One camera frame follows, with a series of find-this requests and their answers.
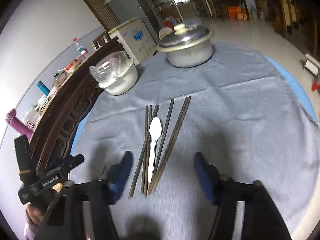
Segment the spoon handle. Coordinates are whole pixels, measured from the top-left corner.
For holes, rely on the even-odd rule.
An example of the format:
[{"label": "spoon handle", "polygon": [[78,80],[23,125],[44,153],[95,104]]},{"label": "spoon handle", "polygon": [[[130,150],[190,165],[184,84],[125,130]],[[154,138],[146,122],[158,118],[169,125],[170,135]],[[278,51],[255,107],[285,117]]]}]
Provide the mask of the spoon handle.
[{"label": "spoon handle", "polygon": [[148,166],[148,182],[149,183],[151,183],[153,168],[155,166],[155,154],[156,154],[156,140],[151,137],[149,166]]}]

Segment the black device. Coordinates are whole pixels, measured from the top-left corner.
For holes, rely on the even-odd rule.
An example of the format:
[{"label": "black device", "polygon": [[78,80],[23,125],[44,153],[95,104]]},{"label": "black device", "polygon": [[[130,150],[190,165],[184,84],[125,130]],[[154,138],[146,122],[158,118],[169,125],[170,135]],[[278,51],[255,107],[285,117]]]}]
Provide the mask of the black device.
[{"label": "black device", "polygon": [[[109,205],[120,199],[132,167],[132,154],[126,152],[120,164],[108,175],[74,185],[68,181],[46,213],[35,240],[86,240],[82,201],[90,201],[96,240],[119,239]],[[196,153],[194,167],[199,184],[212,205],[219,206],[209,240],[231,240],[236,205],[245,201],[242,240],[291,240],[288,229],[261,182],[235,182],[219,174],[201,153]]]},{"label": "black device", "polygon": [[49,166],[43,173],[36,174],[29,156],[29,141],[25,135],[14,140],[14,146],[20,170],[20,180],[23,182],[18,191],[21,203],[24,205],[30,202],[31,205],[45,213],[48,208],[47,192],[52,186],[68,180],[70,171],[84,161],[82,154],[75,157],[68,156]]}]

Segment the pot lid knob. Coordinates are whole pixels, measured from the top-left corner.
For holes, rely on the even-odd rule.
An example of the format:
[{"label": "pot lid knob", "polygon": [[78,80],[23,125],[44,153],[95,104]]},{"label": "pot lid knob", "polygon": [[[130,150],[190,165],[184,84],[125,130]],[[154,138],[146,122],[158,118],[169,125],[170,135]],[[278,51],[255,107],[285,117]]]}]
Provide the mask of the pot lid knob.
[{"label": "pot lid knob", "polygon": [[175,35],[186,33],[189,30],[188,28],[186,28],[184,23],[180,23],[180,24],[176,25],[175,27],[173,27],[173,29],[175,31],[175,33],[174,33]]}]

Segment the white bowl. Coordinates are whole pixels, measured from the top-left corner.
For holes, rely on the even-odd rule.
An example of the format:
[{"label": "white bowl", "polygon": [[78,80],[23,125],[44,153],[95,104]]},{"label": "white bowl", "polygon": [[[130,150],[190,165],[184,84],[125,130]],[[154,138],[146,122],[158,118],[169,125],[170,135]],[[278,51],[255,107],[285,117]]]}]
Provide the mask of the white bowl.
[{"label": "white bowl", "polygon": [[111,95],[118,96],[127,92],[138,80],[138,72],[134,64],[131,65],[126,71],[115,81],[100,82],[99,87],[110,93]]}]

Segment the gray tablecloth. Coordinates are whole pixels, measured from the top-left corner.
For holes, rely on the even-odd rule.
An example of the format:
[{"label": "gray tablecloth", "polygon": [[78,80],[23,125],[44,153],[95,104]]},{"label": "gray tablecloth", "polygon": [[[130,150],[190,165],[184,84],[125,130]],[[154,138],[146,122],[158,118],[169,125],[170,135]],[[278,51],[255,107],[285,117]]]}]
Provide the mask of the gray tablecloth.
[{"label": "gray tablecloth", "polygon": [[[230,43],[213,47],[212,58],[194,68],[175,68],[164,53],[144,61],[136,85],[121,96],[103,92],[84,125],[74,154],[85,161],[71,180],[94,179],[126,150],[134,156],[123,197],[111,207],[120,236],[143,231],[160,239],[208,238],[216,207],[197,182],[197,151],[236,181],[261,180],[291,233],[306,212],[319,169],[317,124],[263,55]],[[175,99],[166,146],[186,95],[192,96],[190,106],[158,187],[144,198],[140,175],[128,199],[144,140],[145,105],[159,104],[165,122]]]}]

